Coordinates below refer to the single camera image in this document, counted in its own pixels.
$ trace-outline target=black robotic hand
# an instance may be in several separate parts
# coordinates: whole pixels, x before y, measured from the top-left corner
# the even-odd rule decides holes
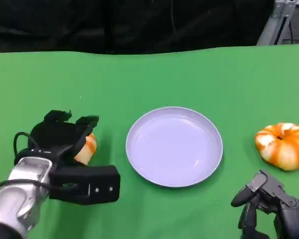
[[[299,199],[286,194],[283,188],[281,182],[260,170],[234,197],[232,207],[245,205],[238,223],[242,239],[269,239],[268,235],[256,231],[257,209],[276,214],[277,238],[299,239]]]

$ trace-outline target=black cable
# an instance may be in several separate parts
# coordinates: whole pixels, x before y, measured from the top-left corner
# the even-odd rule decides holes
[[[171,3],[170,3],[170,20],[171,20],[171,25],[173,27],[173,32],[174,32],[174,35],[175,35],[175,39],[176,39],[177,44],[179,46],[179,37],[178,37],[177,30],[176,30],[175,22],[174,22],[174,0],[171,0]]]
[[[0,182],[0,188],[3,187],[3,186],[12,185],[12,184],[20,184],[20,183],[33,184],[34,186],[45,188],[48,191],[50,191],[50,190],[66,190],[66,191],[69,191],[69,190],[73,190],[73,189],[77,188],[77,186],[70,187],[70,188],[54,187],[54,186],[51,186],[50,184],[41,183],[39,181],[35,181],[35,180],[32,180],[32,179],[5,180],[5,181]]]
[[[291,44],[293,44],[294,43],[294,33],[293,33],[293,28],[291,26],[291,21],[289,21],[289,31],[290,31]]]
[[[299,44],[299,40],[294,39],[294,32],[293,32],[293,27],[292,27],[291,21],[289,21],[289,31],[290,31],[290,39],[283,39],[283,41],[290,41],[291,44],[294,44],[295,42],[297,42]]]
[[[39,148],[39,145],[37,144],[37,142],[35,142],[35,140],[32,138],[32,136],[26,132],[19,132],[19,133],[16,133],[15,136],[14,136],[14,139],[13,139],[13,151],[14,151],[14,155],[16,156],[18,154],[18,150],[16,148],[16,142],[18,140],[18,137],[20,135],[24,135],[24,136],[27,136],[28,139],[34,144],[35,148]]]

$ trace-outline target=plate rim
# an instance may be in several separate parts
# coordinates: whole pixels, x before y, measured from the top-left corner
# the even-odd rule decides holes
[[[218,160],[218,163],[217,165],[215,166],[215,168],[208,174],[206,175],[203,179],[201,180],[198,180],[197,182],[194,182],[194,183],[190,183],[190,184],[186,184],[186,185],[183,185],[183,186],[179,186],[179,185],[162,185],[158,182],[155,182],[154,180],[151,180],[151,179],[148,179],[147,177],[145,177],[144,175],[142,175],[135,167],[135,165],[131,162],[130,160],[130,157],[129,157],[129,151],[128,151],[128,142],[129,142],[129,138],[130,138],[130,134],[131,134],[131,131],[133,130],[133,128],[135,127],[135,125],[143,118],[145,118],[147,115],[153,113],[153,112],[156,112],[156,111],[159,111],[159,110],[163,110],[163,109],[182,109],[182,110],[187,110],[187,111],[191,111],[191,112],[194,112],[196,114],[199,114],[201,117],[205,118],[213,127],[214,129],[216,130],[217,132],[217,135],[220,139],[220,146],[221,146],[221,150],[220,150],[220,159]],[[202,181],[206,180],[207,178],[209,178],[215,171],[216,169],[219,167],[219,164],[220,162],[222,161],[222,158],[223,158],[223,151],[224,151],[224,146],[223,146],[223,139],[221,137],[221,134],[218,130],[218,128],[214,125],[214,123],[209,119],[207,118],[206,116],[204,116],[203,114],[201,114],[200,112],[197,112],[197,111],[194,111],[192,109],[189,109],[189,108],[185,108],[185,107],[178,107],[178,106],[167,106],[167,107],[161,107],[161,108],[157,108],[157,109],[154,109],[154,110],[151,110],[147,113],[145,113],[144,115],[142,115],[141,117],[139,117],[134,123],[133,125],[131,126],[131,128],[129,129],[129,132],[127,134],[127,137],[126,137],[126,141],[125,141],[125,153],[126,153],[126,156],[128,158],[128,161],[130,163],[130,165],[132,166],[132,168],[140,175],[142,176],[144,179],[150,181],[151,183],[154,183],[156,185],[160,185],[160,186],[163,186],[163,187],[169,187],[169,188],[184,188],[184,187],[190,187],[190,186],[193,186],[193,185],[196,185],[198,183],[201,183]]]

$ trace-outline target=black backdrop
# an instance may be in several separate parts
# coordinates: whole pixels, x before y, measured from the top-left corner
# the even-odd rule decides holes
[[[0,52],[255,45],[274,0],[0,0]]]

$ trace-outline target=small pumpkin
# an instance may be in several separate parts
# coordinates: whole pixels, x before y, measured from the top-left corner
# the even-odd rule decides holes
[[[269,125],[255,136],[262,158],[285,171],[299,168],[299,125]]]
[[[74,157],[74,159],[80,163],[88,165],[93,154],[96,152],[96,139],[93,133],[86,136],[86,142],[81,151]]]

